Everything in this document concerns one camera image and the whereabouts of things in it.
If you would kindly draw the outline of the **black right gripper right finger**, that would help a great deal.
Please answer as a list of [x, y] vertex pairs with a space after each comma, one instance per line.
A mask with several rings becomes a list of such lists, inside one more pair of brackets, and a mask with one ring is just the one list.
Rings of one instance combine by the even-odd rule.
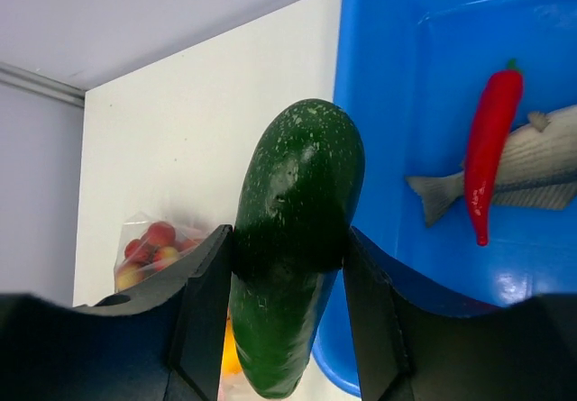
[[576, 297], [499, 307], [390, 257], [357, 229], [343, 279], [365, 400], [573, 400]]

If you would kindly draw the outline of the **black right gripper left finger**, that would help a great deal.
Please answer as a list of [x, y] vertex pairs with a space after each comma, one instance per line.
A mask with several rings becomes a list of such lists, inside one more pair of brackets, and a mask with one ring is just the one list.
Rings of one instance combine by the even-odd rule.
[[95, 305], [1, 297], [4, 400], [214, 400], [233, 230]]

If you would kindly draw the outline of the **orange toy fruit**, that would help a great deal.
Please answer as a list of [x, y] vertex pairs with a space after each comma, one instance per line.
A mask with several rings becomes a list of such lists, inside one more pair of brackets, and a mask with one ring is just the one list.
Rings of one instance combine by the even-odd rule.
[[236, 344], [234, 339], [234, 332], [232, 327], [232, 319], [230, 316], [226, 318], [226, 325], [224, 331], [224, 348], [221, 363], [221, 375], [225, 378], [237, 375], [242, 371]]

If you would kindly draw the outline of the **clear zip top bag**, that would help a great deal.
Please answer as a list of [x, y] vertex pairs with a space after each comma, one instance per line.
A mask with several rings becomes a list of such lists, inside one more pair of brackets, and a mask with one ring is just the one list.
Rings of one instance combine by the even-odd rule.
[[[139, 213], [121, 230], [114, 265], [114, 290], [133, 287], [195, 250], [208, 237], [206, 226], [176, 219], [159, 220]], [[230, 391], [242, 374], [234, 345], [231, 316], [226, 317], [224, 350], [218, 389], [219, 400], [232, 400]]]

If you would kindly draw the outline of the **green toy pepper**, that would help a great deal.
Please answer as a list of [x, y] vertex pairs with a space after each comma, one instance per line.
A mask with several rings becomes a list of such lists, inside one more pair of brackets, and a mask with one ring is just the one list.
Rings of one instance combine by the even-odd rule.
[[364, 170], [357, 127], [322, 99], [288, 106], [254, 149], [234, 222], [229, 310], [243, 374], [263, 398], [289, 397], [307, 367]]

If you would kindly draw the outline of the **grey toy fish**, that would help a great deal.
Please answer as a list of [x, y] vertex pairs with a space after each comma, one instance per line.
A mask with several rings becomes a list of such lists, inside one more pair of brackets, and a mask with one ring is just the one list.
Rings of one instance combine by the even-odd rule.
[[[576, 106], [531, 112], [527, 119], [507, 139], [491, 202], [563, 210], [576, 197]], [[427, 227], [463, 196], [463, 175], [405, 177], [421, 198]]]

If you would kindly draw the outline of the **red toy chili pepper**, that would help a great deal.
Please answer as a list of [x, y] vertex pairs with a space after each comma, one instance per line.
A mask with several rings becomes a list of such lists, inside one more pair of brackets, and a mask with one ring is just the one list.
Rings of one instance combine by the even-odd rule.
[[523, 90], [522, 72], [510, 59], [489, 78], [472, 121], [463, 168], [464, 200], [480, 246], [489, 243], [489, 210], [500, 157]]

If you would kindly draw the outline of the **red toy grape bunch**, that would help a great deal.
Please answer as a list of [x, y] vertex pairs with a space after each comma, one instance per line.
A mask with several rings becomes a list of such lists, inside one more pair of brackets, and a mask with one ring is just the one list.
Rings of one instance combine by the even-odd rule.
[[150, 218], [125, 223], [114, 265], [114, 290], [134, 287], [193, 251], [207, 233]]

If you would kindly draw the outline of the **blue plastic bin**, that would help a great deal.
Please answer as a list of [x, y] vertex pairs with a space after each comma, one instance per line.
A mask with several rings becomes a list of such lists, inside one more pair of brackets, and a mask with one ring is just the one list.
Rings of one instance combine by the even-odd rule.
[[[575, 206], [494, 207], [480, 247], [463, 202], [426, 227], [405, 177], [458, 170], [481, 92], [510, 59], [524, 79], [515, 125], [573, 105], [576, 0], [342, 0], [334, 100], [366, 153], [354, 229], [434, 282], [499, 307], [576, 297]], [[343, 271], [313, 354], [335, 385], [363, 399]]]

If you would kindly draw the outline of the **aluminium frame post left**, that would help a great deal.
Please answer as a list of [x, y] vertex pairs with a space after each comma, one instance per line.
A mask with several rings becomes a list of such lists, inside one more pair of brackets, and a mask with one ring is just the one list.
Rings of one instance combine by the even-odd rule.
[[85, 107], [86, 91], [84, 89], [67, 85], [4, 62], [0, 65], [0, 73], [2, 85], [44, 96], [67, 105]]

